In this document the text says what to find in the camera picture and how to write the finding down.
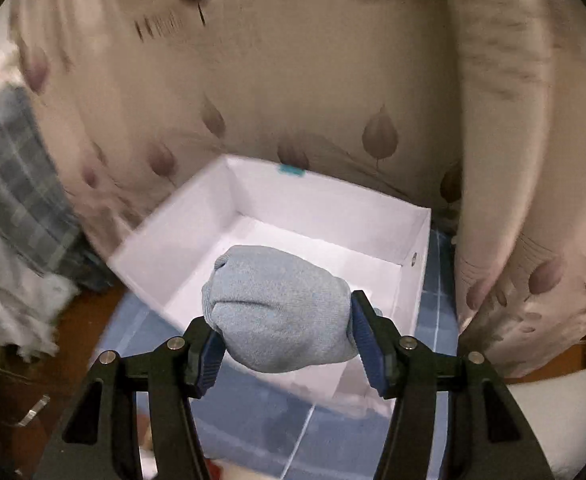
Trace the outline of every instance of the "rolled cloth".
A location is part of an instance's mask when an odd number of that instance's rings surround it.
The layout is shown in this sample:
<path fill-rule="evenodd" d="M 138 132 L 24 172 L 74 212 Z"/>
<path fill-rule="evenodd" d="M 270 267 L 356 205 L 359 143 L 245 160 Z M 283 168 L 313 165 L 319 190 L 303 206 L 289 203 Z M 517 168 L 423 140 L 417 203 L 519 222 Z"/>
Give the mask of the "rolled cloth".
<path fill-rule="evenodd" d="M 354 358 L 351 290 L 293 254 L 233 246 L 202 287 L 202 310 L 228 352 L 251 370 L 280 373 Z"/>

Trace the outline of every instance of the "gray plaid cloth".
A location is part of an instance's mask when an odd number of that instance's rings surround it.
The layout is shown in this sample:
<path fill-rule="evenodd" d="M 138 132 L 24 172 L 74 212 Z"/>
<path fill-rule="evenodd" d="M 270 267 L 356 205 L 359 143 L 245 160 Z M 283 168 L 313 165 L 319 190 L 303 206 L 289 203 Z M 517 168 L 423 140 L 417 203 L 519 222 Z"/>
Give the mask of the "gray plaid cloth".
<path fill-rule="evenodd" d="M 112 279 L 84 238 L 26 91 L 14 86 L 0 91 L 0 235 L 38 272 L 94 290 Z"/>

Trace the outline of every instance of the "blue tablecloth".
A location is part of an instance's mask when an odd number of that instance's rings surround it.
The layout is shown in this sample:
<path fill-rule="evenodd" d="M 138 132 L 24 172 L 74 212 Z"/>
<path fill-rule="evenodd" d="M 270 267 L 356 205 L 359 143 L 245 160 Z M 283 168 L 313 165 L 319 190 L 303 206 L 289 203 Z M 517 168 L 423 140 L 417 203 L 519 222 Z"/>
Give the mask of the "blue tablecloth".
<path fill-rule="evenodd" d="M 123 356 L 148 352 L 179 333 L 129 293 L 102 334 L 96 355 L 105 349 Z M 457 334 L 450 239 L 431 231 L 416 337 L 435 351 L 454 355 Z M 438 478 L 446 445 L 446 395 L 438 394 L 429 480 Z M 147 408 L 146 394 L 139 394 L 138 404 Z M 207 456 L 287 480 L 369 480 L 389 424 L 377 413 L 351 418 L 314 406 L 226 364 L 215 387 L 191 408 Z"/>

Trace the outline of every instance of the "silver bolt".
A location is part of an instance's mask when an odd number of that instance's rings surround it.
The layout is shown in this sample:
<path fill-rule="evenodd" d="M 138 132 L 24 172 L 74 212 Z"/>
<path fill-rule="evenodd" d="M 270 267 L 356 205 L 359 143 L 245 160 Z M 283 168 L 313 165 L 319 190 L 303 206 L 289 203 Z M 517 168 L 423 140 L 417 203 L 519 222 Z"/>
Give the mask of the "silver bolt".
<path fill-rule="evenodd" d="M 100 363 L 103 365 L 109 365 L 115 361 L 116 354 L 113 350 L 107 350 L 100 354 Z"/>
<path fill-rule="evenodd" d="M 468 354 L 468 360 L 476 365 L 481 365 L 484 362 L 484 356 L 480 352 L 471 352 Z"/>
<path fill-rule="evenodd" d="M 400 346 L 405 350 L 415 350 L 417 348 L 417 339 L 409 335 L 400 338 Z"/>
<path fill-rule="evenodd" d="M 179 350 L 180 348 L 182 348 L 184 346 L 184 339 L 181 338 L 180 336 L 172 337 L 169 339 L 169 341 L 166 342 L 166 345 L 171 350 Z"/>

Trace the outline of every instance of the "white box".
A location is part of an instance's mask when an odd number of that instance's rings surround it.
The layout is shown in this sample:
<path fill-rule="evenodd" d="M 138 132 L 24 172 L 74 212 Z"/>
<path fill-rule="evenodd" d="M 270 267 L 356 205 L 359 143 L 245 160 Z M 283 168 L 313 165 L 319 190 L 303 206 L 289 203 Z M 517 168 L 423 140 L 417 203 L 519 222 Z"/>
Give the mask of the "white box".
<path fill-rule="evenodd" d="M 109 265 L 152 309 L 185 330 L 202 315 L 201 287 L 218 256 L 233 245 L 270 246 L 343 278 L 351 290 L 364 290 L 400 333 L 412 335 L 430 223 L 429 209 L 370 189 L 263 160 L 222 156 L 132 233 Z M 336 393 L 345 367 L 251 373 L 320 402 L 375 406 L 379 398 L 369 391 L 363 371 L 361 391 L 351 384 L 349 394 Z"/>

